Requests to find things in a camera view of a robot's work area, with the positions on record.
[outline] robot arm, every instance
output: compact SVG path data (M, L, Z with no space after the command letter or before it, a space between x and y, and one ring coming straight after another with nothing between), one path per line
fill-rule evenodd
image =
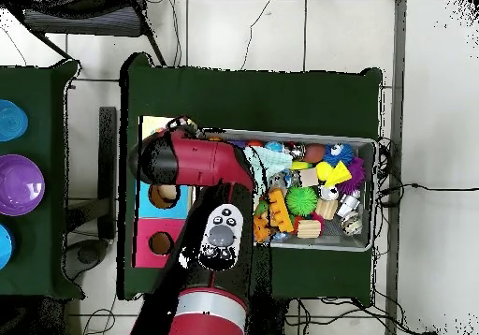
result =
M145 138L130 164L148 183L204 186L130 335L244 335L254 181L242 151L179 127Z

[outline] pink box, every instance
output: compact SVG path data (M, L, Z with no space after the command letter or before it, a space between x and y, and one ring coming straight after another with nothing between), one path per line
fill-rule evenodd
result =
M134 268L163 268L169 255L157 255L149 245L156 232L166 232L174 242L180 236L185 220L166 218L138 218L137 255Z

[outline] dark green table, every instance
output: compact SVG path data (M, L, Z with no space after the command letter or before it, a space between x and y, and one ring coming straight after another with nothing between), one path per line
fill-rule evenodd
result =
M36 209L20 217L0 215L0 223L17 243L0 270L0 295L82 298L81 289L62 273L65 239L64 96L79 68L76 61L51 68L0 66L0 98L10 100L28 116L20 138L0 143L0 154L17 153L33 160L45 178L45 195Z
M361 74L315 71L269 73L152 67L146 54L123 65L119 220L119 290L127 299L151 292L160 269L131 268L135 179L125 154L138 141L138 117L188 115L200 126L323 136L378 137L377 68ZM356 297L370 304L371 251L364 253L272 249L272 292L277 298ZM253 280L256 275L253 266Z

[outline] gray plastic bin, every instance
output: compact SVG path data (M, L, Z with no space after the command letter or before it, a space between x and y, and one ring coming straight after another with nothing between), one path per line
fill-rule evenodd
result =
M361 189L360 205L356 210L362 219L363 228L361 234L354 236L344 235L339 225L341 218L338 215L335 215L334 220L325 221L325 226L318 238L299 239L292 235L281 241L273 240L271 242L271 247L364 252L369 250L372 246L377 190L376 172L377 165L379 164L379 147L375 140L367 138L312 136L304 134L268 133L229 129L224 133L208 132L207 136L219 137L224 140L257 139L265 142L292 141L303 142L306 144L335 144L340 142L350 144L355 149L356 155L361 159L364 159L364 168L366 170L366 181Z

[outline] red ball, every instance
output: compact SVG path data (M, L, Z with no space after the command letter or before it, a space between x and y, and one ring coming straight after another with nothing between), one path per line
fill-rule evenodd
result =
M252 140L252 141L248 141L246 143L247 146L249 147L262 147L263 146L263 142L261 141L257 141L257 140Z
M317 163L325 155L325 146L320 144L306 145L306 152L304 153L303 162Z

